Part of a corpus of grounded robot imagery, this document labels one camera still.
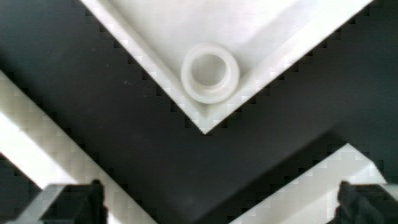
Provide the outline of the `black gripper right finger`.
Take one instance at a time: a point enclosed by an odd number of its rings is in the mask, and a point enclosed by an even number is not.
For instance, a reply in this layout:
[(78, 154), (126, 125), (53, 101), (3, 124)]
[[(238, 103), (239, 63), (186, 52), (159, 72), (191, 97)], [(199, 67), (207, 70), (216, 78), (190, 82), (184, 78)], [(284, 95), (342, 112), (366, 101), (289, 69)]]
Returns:
[(332, 224), (398, 224), (398, 184), (341, 182)]

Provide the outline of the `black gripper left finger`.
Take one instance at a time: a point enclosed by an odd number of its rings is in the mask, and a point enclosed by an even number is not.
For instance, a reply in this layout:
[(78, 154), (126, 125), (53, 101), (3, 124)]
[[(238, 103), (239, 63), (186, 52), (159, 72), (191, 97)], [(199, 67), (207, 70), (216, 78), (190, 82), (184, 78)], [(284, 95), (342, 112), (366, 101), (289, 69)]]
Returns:
[(104, 187), (88, 184), (51, 184), (35, 196), (14, 224), (106, 224)]

